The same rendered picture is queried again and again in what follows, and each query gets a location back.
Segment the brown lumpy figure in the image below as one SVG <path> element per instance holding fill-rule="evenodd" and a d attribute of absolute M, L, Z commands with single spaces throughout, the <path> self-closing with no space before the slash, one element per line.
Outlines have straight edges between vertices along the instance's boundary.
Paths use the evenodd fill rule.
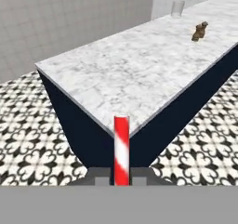
<path fill-rule="evenodd" d="M 203 21 L 201 24 L 196 26 L 195 33 L 192 35 L 192 40 L 198 42 L 200 39 L 205 37 L 205 28 L 208 26 L 207 21 Z"/>

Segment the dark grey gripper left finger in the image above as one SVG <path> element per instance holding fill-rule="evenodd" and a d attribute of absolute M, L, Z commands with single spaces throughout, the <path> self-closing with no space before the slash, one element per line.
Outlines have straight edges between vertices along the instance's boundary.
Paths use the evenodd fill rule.
<path fill-rule="evenodd" d="M 109 167 L 90 167 L 83 178 L 71 181 L 69 186 L 110 186 L 111 169 Z"/>

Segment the red and white striped straw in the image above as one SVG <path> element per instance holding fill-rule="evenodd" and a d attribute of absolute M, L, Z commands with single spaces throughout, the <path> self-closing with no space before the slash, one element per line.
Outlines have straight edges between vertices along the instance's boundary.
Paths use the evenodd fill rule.
<path fill-rule="evenodd" d="M 124 116 L 114 117 L 114 184 L 129 185 L 129 122 Z"/>

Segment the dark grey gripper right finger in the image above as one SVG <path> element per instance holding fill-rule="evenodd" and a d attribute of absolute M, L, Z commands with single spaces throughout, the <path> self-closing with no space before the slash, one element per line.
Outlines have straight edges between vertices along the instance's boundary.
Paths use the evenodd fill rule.
<path fill-rule="evenodd" d="M 162 186 L 170 185 L 171 182 L 156 176 L 150 167 L 132 167 L 130 184 L 132 186 Z"/>

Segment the clear glass cup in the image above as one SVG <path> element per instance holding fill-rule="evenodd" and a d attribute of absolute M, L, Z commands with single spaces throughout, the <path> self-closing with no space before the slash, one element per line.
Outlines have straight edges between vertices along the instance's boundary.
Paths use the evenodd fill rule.
<path fill-rule="evenodd" d="M 174 1 L 171 9 L 172 18 L 180 18 L 185 2 L 184 1 Z"/>

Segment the marble-topped dark blue counter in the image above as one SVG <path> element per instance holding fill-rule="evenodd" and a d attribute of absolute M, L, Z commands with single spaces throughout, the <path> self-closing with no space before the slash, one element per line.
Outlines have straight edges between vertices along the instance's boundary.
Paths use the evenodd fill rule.
<path fill-rule="evenodd" d="M 208 22 L 205 37 L 192 40 Z M 238 0 L 208 0 L 37 62 L 73 153 L 113 164 L 113 118 L 130 125 L 130 163 L 148 166 L 238 70 Z"/>

